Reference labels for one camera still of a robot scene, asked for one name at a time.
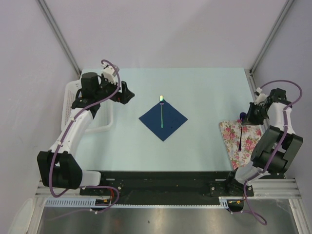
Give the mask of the purple metal spoon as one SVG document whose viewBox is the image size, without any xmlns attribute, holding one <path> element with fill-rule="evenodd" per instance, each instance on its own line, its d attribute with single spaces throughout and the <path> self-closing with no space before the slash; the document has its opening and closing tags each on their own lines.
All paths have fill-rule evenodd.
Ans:
<svg viewBox="0 0 312 234">
<path fill-rule="evenodd" d="M 243 133 L 243 122 L 244 119 L 246 118 L 247 114 L 245 112 L 241 112 L 239 115 L 240 121 L 241 121 L 241 129 L 240 129 L 240 141 L 238 145 L 238 151 L 241 152 L 241 146 L 242 146 L 242 133 Z"/>
</svg>

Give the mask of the iridescent metal fork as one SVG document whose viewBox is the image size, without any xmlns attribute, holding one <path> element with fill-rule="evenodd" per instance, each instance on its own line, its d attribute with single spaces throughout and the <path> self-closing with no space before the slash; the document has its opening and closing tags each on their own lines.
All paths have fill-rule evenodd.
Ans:
<svg viewBox="0 0 312 234">
<path fill-rule="evenodd" d="M 159 104 L 160 104 L 160 126 L 161 128 L 164 127 L 164 123 L 163 123 L 163 105 L 164 105 L 164 96 L 161 95 L 159 98 Z"/>
</svg>

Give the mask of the dark blue paper napkin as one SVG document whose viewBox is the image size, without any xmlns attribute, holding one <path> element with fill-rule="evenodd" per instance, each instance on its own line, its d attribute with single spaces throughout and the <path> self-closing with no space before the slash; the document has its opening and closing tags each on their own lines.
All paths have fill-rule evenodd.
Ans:
<svg viewBox="0 0 312 234">
<path fill-rule="evenodd" d="M 156 104 L 139 120 L 160 140 L 165 141 L 188 119 L 166 100 Z"/>
</svg>

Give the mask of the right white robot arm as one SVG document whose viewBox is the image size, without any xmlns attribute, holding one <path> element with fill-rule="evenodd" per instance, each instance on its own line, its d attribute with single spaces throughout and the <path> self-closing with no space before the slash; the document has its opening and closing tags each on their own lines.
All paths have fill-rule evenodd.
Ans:
<svg viewBox="0 0 312 234">
<path fill-rule="evenodd" d="M 287 100 L 286 91 L 276 88 L 266 95 L 257 88 L 255 96 L 241 120 L 242 126 L 263 125 L 266 119 L 270 125 L 253 149 L 250 162 L 236 169 L 235 177 L 226 181 L 229 195 L 241 192 L 244 183 L 250 185 L 262 176 L 286 172 L 303 144 L 303 137 L 292 127 L 293 103 Z"/>
</svg>

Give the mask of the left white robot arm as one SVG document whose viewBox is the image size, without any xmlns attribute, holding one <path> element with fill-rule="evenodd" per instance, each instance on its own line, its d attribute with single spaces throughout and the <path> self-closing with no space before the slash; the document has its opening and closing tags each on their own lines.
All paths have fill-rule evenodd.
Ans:
<svg viewBox="0 0 312 234">
<path fill-rule="evenodd" d="M 78 145 L 95 119 L 100 106 L 108 100 L 127 104 L 135 95 L 127 83 L 120 80 L 112 66 L 100 74 L 87 72 L 66 87 L 75 87 L 70 114 L 56 142 L 48 151 L 41 151 L 37 163 L 44 186 L 64 189 L 89 187 L 97 195 L 104 194 L 108 183 L 101 179 L 99 171 L 83 170 L 75 160 Z"/>
</svg>

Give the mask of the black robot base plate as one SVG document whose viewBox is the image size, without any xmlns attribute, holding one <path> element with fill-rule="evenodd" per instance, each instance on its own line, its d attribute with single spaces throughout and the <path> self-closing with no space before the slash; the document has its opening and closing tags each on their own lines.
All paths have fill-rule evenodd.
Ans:
<svg viewBox="0 0 312 234">
<path fill-rule="evenodd" d="M 242 184 L 231 171 L 118 172 L 101 171 L 99 189 L 86 188 L 80 195 L 105 196 L 117 189 L 118 205 L 200 206 L 216 205 L 220 196 L 243 196 Z"/>
</svg>

